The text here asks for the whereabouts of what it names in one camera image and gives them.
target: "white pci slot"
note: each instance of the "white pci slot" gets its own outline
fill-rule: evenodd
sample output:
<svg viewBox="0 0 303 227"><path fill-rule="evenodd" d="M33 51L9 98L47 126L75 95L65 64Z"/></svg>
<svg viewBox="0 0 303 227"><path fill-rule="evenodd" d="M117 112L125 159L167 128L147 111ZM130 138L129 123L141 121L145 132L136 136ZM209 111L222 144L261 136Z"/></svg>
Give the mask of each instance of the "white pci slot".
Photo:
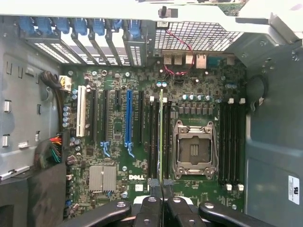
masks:
<svg viewBox="0 0 303 227"><path fill-rule="evenodd" d="M85 135L86 87L78 86L77 137Z"/></svg>

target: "green circuit board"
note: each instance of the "green circuit board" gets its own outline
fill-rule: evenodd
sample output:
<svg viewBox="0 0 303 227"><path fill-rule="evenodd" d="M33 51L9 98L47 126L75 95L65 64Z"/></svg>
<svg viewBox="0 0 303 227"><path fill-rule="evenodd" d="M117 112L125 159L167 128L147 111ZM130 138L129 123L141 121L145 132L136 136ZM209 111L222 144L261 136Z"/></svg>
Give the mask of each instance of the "green circuit board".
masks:
<svg viewBox="0 0 303 227"><path fill-rule="evenodd" d="M186 66L180 68L170 66L170 68L181 71L185 70ZM204 175L182 175L180 179L175 178L171 168L171 132L179 120L184 125L190 126L205 126L208 122L213 122L219 141L218 100L228 100L230 97L237 100L243 97L245 94L244 65L240 61L235 61L234 65L227 65L225 58L213 57L207 61L207 70L192 69L184 76L167 76L160 72L161 69L160 64L146 69L107 66L70 66L64 69L64 75L72 71L73 89L82 85L87 87L85 137L81 138L81 150L76 151L73 146L69 154L75 156L76 162L69 166L72 180L71 193L67 199L80 206L71 217L112 200L123 198L133 201L137 196L149 195L148 180L157 177L155 164L151 164L151 155L155 157L156 149L150 146L158 143L156 135L159 134L159 128L156 129L155 126L159 122L159 115L156 113L159 112L157 103L159 103L161 92L166 98L163 103L163 178L173 180L175 195L189 197L195 205L211 200L219 201L226 206L234 205L235 207L236 205L237 210L243 211L243 192L226 191L225 187L219 184L216 174L212 179L207 179ZM236 85L237 88L226 88L226 84L229 83ZM125 113L129 89L133 92L131 124L134 157L129 155L125 147ZM98 97L97 100L91 98L93 91ZM197 99L198 95L201 95L202 100ZM209 101L205 100L206 96L210 97ZM66 106L71 107L69 118L73 136L77 120L77 101L72 99L72 95L67 95L65 102ZM107 106L106 115L104 115L105 105ZM92 136L94 130L96 130L95 139ZM106 140L109 141L109 157L105 155L104 146L100 144L105 134ZM113 171L116 174L116 180L114 182L111 182L114 178L110 178L109 174L105 173L103 176L105 182L105 175L107 175L106 184L115 184L114 190L100 190L99 192L90 190L89 172L97 166L115 167Z"/></svg>

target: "red wire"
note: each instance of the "red wire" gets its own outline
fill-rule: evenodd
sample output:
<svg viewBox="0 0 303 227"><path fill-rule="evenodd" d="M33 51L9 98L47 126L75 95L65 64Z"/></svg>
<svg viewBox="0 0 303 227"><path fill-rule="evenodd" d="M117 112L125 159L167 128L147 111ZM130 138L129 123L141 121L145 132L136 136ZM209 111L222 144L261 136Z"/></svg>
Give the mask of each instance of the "red wire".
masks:
<svg viewBox="0 0 303 227"><path fill-rule="evenodd" d="M189 72L189 70L194 66L194 64L195 64L195 53L194 53L194 51L191 49L190 45L188 45L187 43L185 43L185 42L184 42L183 40L181 40L179 37L176 37L171 31L169 31L169 30L165 30L165 31L166 31L166 33L168 33L168 34L171 35L172 37L176 38L179 42L181 42L182 44L186 45L186 46L188 47L188 49L189 49L189 50L192 52L192 54L193 54L193 59L192 59L192 61L191 61L190 67L189 67L188 70L186 70L186 71L184 71L184 72L173 72L173 71L171 71L170 69L168 69L166 65L164 65L164 69L165 69L165 71L166 71L167 73L172 74L172 75L181 75L181 76L183 76L183 75L187 74L187 73Z"/></svg>

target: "motherboard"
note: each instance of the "motherboard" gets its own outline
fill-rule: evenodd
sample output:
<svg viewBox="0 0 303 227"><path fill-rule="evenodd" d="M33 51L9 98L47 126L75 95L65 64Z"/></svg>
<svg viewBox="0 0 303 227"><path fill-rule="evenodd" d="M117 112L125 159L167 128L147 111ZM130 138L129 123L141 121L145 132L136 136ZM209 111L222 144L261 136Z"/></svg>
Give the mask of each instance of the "motherboard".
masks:
<svg viewBox="0 0 303 227"><path fill-rule="evenodd" d="M67 218L149 195L154 178L171 179L174 194L194 205L210 200L243 211L245 67L209 57L206 68L64 69L72 79L63 120L71 131Z"/></svg>

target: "cpu socket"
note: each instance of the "cpu socket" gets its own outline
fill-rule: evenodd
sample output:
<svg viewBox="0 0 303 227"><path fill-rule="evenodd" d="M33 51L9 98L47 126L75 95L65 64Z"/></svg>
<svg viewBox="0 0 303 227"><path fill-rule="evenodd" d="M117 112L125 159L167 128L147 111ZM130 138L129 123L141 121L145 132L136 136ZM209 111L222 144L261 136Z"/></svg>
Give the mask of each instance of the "cpu socket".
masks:
<svg viewBox="0 0 303 227"><path fill-rule="evenodd" d="M205 175L207 179L212 179L218 168L214 123L186 126L178 120L173 132L172 152L176 179L182 175Z"/></svg>

